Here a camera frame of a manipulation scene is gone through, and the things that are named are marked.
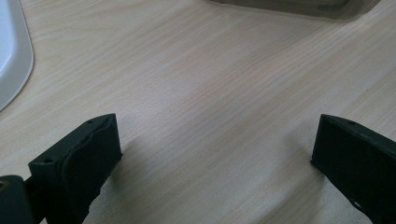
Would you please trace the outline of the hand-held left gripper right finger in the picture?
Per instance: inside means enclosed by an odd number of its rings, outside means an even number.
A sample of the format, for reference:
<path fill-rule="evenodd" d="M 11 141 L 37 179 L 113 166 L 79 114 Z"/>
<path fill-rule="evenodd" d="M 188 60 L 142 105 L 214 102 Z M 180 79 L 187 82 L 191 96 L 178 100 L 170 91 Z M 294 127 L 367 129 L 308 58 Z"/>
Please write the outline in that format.
<path fill-rule="evenodd" d="M 373 224 L 396 224 L 396 142 L 323 114 L 311 163 Z"/>

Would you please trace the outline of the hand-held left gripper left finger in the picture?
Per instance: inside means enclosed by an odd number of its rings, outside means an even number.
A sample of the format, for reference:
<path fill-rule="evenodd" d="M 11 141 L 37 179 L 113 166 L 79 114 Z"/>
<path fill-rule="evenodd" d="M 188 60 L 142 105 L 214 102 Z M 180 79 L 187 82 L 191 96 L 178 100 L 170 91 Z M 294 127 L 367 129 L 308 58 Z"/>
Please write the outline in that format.
<path fill-rule="evenodd" d="M 114 114 L 90 119 L 29 162 L 48 224 L 82 224 L 121 160 Z"/>

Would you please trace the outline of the white lid with grey handle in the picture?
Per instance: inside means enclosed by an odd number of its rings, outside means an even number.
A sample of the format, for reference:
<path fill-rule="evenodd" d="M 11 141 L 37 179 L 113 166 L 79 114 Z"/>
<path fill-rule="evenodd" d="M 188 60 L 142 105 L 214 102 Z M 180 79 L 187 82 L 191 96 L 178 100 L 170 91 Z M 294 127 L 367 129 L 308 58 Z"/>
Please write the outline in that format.
<path fill-rule="evenodd" d="M 0 111 L 19 94 L 34 66 L 20 0 L 0 0 Z"/>

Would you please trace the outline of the brown translucent storage box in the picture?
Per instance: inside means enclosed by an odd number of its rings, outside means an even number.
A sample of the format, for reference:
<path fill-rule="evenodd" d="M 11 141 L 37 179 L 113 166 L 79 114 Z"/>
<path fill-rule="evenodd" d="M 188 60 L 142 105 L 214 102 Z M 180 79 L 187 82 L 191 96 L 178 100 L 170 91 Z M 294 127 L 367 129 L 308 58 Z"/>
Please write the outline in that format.
<path fill-rule="evenodd" d="M 306 16 L 351 20 L 373 9 L 381 0 L 211 0 L 221 4 L 281 11 Z"/>

